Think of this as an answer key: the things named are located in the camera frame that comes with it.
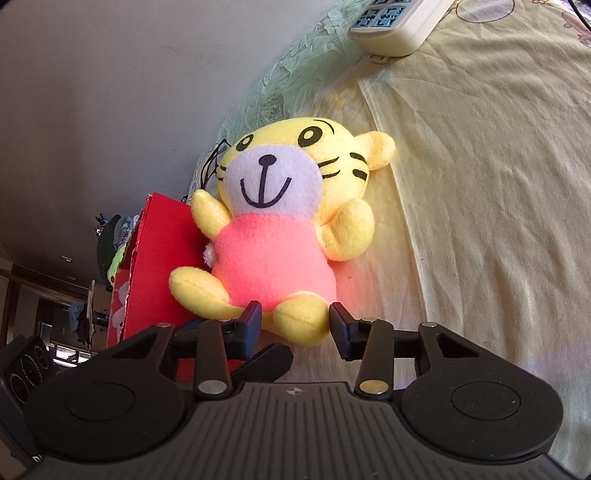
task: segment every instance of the yellow arm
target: yellow arm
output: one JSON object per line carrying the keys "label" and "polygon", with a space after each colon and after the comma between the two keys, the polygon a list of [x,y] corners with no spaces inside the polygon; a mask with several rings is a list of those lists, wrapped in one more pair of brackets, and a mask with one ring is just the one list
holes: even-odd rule
{"label": "yellow arm", "polygon": [[196,190],[193,193],[191,214],[199,229],[210,240],[215,240],[222,228],[232,220],[226,206],[205,190]]}
{"label": "yellow arm", "polygon": [[374,214],[362,199],[353,199],[316,233],[329,260],[350,260],[369,246],[374,235]]}

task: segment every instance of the logo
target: logo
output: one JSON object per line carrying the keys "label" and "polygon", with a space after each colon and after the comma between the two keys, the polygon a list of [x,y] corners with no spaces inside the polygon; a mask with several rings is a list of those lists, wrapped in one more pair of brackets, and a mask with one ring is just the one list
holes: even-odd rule
{"label": "logo", "polygon": [[288,388],[286,390],[286,392],[288,392],[289,395],[291,395],[292,397],[295,397],[295,396],[303,393],[304,391],[300,387],[291,387],[291,388]]}

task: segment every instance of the black nose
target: black nose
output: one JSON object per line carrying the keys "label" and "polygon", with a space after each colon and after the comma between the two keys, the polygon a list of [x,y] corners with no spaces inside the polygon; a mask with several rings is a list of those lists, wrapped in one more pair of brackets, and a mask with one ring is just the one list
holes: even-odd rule
{"label": "black nose", "polygon": [[259,158],[259,165],[261,167],[270,167],[277,161],[277,157],[275,155],[263,155]]}

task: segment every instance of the bed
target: bed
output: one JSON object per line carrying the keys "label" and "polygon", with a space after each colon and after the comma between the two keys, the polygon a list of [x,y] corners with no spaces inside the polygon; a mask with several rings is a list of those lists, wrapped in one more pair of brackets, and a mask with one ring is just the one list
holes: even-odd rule
{"label": "bed", "polygon": [[[366,194],[374,241],[336,267],[339,298],[401,329],[441,323],[544,378],[564,404],[551,455],[587,475],[591,33],[559,2],[461,0],[418,51],[377,65],[346,39],[365,3],[295,44],[216,141],[295,115],[389,133],[397,156]],[[313,54],[304,71],[298,55]],[[288,378],[352,380],[357,367],[327,342],[297,349]],[[408,384],[411,365],[396,376]]]}

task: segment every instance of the white power strip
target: white power strip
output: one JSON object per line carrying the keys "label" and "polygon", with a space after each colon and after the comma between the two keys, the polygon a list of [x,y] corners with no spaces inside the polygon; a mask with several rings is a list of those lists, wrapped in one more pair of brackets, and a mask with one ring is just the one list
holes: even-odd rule
{"label": "white power strip", "polygon": [[452,5],[453,0],[373,0],[349,29],[349,37],[371,55],[410,55]]}

